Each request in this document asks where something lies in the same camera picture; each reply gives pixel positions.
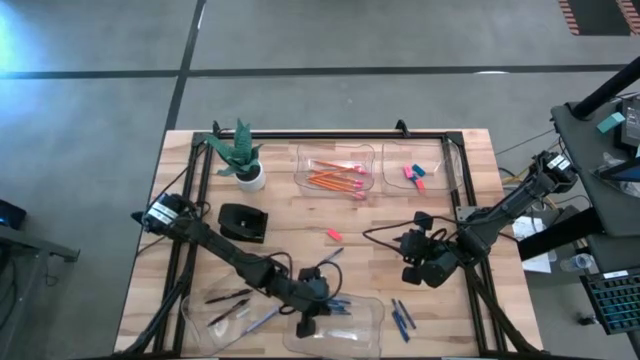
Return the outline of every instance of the black metal frame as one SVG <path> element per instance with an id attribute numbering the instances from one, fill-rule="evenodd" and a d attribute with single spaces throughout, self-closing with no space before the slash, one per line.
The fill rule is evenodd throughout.
<path id="1" fill-rule="evenodd" d="M 189 162 L 188 169 L 185 175 L 185 182 L 183 186 L 183 196 L 190 197 L 191 189 L 193 187 L 193 177 L 195 174 L 196 168 L 196 154 L 199 151 L 200 146 L 202 145 L 202 135 L 206 133 L 194 133 L 192 142 L 191 142 L 191 150 L 189 153 Z M 443 151 L 446 158 L 451 158 L 450 150 L 448 146 L 445 146 L 449 141 L 456 144 L 460 149 L 460 159 L 462 164 L 463 171 L 463 182 L 465 187 L 465 193 L 467 198 L 467 203 L 470 206 L 476 205 L 475 191 L 473 188 L 473 183 L 471 179 L 471 171 L 469 168 L 469 163 L 467 160 L 466 149 L 464 144 L 463 135 L 459 131 L 449 131 L 449 132 L 409 132 L 406 125 L 402 120 L 398 121 L 396 126 L 396 130 L 390 131 L 320 131 L 320 132 L 304 132 L 304 131 L 273 131 L 273 132 L 255 132 L 252 134 L 253 138 L 256 140 L 272 140 L 272 139 L 317 139 L 317 140 L 326 140 L 326 139 L 434 139 L 440 140 L 443 145 Z M 222 139 L 231 139 L 233 137 L 232 133 L 219 133 L 219 137 Z M 207 184 L 208 178 L 211 170 L 212 163 L 212 155 L 213 150 L 211 147 L 207 147 L 205 152 L 205 159 L 202 165 L 202 174 L 200 179 L 200 187 L 197 195 L 197 201 L 205 201 L 206 200 L 206 192 L 207 192 Z M 457 189 L 457 186 L 454 179 L 454 170 L 451 164 L 446 163 L 447 168 L 447 177 L 449 183 L 452 184 L 452 188 L 454 190 L 451 191 L 451 203 L 453 207 L 454 213 L 456 212 L 456 208 L 461 206 L 461 196 L 460 192 Z M 169 266 L 167 269 L 167 277 L 165 281 L 165 291 L 163 294 L 163 300 L 166 298 L 166 295 L 170 292 L 172 287 L 174 286 L 177 270 L 178 270 L 178 262 L 180 259 L 182 245 L 178 243 L 174 243 L 171 248 L 171 254 L 169 257 Z M 195 266 L 197 254 L 197 246 L 190 245 L 185 268 Z M 491 268 L 489 265 L 489 260 L 486 259 L 480 265 L 482 271 L 482 277 L 485 281 L 485 286 L 490 294 L 495 296 L 495 287 L 493 284 L 493 277 L 491 274 Z M 189 285 L 185 289 L 182 294 L 182 298 L 187 296 L 191 289 L 191 281 L 189 281 Z M 478 352 L 482 356 L 482 354 L 486 353 L 488 350 L 488 344 L 484 329 L 484 324 L 482 322 L 482 311 L 480 309 L 480 304 L 478 301 L 478 295 L 475 290 L 467 283 L 467 289 L 469 292 L 469 302 L 471 307 L 471 315 L 473 326 L 476 335 L 476 342 L 478 345 Z M 504 333 L 502 329 L 495 321 L 494 317 L 492 318 L 493 331 L 496 338 L 496 347 L 498 352 L 507 351 L 506 342 L 504 338 Z M 153 351 L 162 353 L 166 356 L 180 356 L 182 351 L 182 343 L 184 339 L 184 327 L 185 321 L 182 317 L 182 314 L 178 313 L 178 321 L 176 322 L 175 327 L 175 337 L 173 340 L 172 348 L 170 351 L 164 351 L 165 346 L 165 335 L 166 335 L 166 323 L 161 325 L 161 329 L 158 332 L 154 345 Z"/>

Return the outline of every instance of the black pen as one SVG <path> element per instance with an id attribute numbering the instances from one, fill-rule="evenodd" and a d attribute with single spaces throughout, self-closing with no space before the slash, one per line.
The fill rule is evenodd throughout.
<path id="1" fill-rule="evenodd" d="M 207 300 L 204 303 L 205 304 L 213 304 L 213 303 L 216 303 L 218 301 L 229 300 L 229 299 L 233 299 L 234 297 L 246 295 L 246 294 L 248 294 L 248 293 L 250 293 L 252 291 L 253 290 L 251 290 L 251 289 L 242 289 L 240 291 L 234 292 L 233 294 L 229 294 L 229 295 L 217 297 L 217 298 L 214 298 L 214 299 L 211 299 L 211 300 Z"/>
<path id="2" fill-rule="evenodd" d="M 211 322 L 207 325 L 207 327 L 209 326 L 213 326 L 217 323 L 219 323 L 222 319 L 226 318 L 227 316 L 231 315 L 232 312 L 240 309 L 241 307 L 245 306 L 247 303 L 249 302 L 249 299 L 242 299 L 240 301 L 238 301 L 235 305 L 233 305 L 231 307 L 231 309 L 225 311 L 224 313 L 222 313 L 222 315 L 216 317 L 215 319 L 211 320 Z"/>

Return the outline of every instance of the concrete floor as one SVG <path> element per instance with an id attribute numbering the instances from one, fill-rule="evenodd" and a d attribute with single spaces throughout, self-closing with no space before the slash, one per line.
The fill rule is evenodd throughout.
<path id="1" fill-rule="evenodd" d="M 0 0 L 0 71 L 177 70 L 195 6 Z M 209 0 L 191 68 L 621 64 L 639 48 L 638 37 L 571 36 L 555 0 Z M 238 117 L 257 129 L 390 128 L 402 118 L 413 128 L 488 128 L 499 151 L 551 129 L 551 106 L 610 76 L 197 78 L 176 128 Z M 82 249 L 75 265 L 51 261 L 60 282 L 43 282 L 12 358 L 111 352 L 140 233 L 129 213 L 147 201 L 175 84 L 0 80 L 0 198 L 29 211 L 28 232 Z M 498 163 L 517 172 L 556 138 Z M 584 306 L 581 288 L 542 284 L 531 291 L 547 350 L 629 358 L 626 339 L 567 316 Z"/>

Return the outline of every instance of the plastic container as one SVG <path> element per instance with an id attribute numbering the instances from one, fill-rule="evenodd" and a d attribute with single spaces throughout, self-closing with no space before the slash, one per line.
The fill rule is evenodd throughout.
<path id="1" fill-rule="evenodd" d="M 380 358 L 384 305 L 375 298 L 346 294 L 338 297 L 351 302 L 346 307 L 350 315 L 316 316 L 315 334 L 302 339 L 296 336 L 300 313 L 289 315 L 284 346 L 293 352 L 332 359 Z"/>
<path id="2" fill-rule="evenodd" d="M 303 144 L 298 146 L 293 178 L 304 196 L 364 200 L 374 184 L 374 159 L 371 145 Z"/>
<path id="3" fill-rule="evenodd" d="M 578 254 L 560 261 L 560 269 L 565 272 L 584 270 L 590 268 L 593 262 L 593 256 L 589 254 Z"/>
<path id="4" fill-rule="evenodd" d="M 250 288 L 244 284 L 242 278 L 230 273 L 207 289 L 191 293 L 180 304 L 187 328 L 202 355 L 211 356 L 227 348 L 258 328 L 258 325 L 262 325 L 261 321 L 274 309 L 274 304 L 255 290 L 213 304 L 205 303 L 207 300 L 233 294 L 242 289 Z M 213 319 L 243 299 L 249 299 L 245 306 L 233 311 L 215 325 L 209 326 Z"/>
<path id="5" fill-rule="evenodd" d="M 426 173 L 419 178 L 425 190 L 405 175 L 405 166 L 418 165 Z M 451 179 L 447 174 L 451 170 Z M 391 196 L 442 196 L 463 184 L 460 149 L 452 142 L 412 144 L 387 142 L 382 145 L 382 192 Z"/>

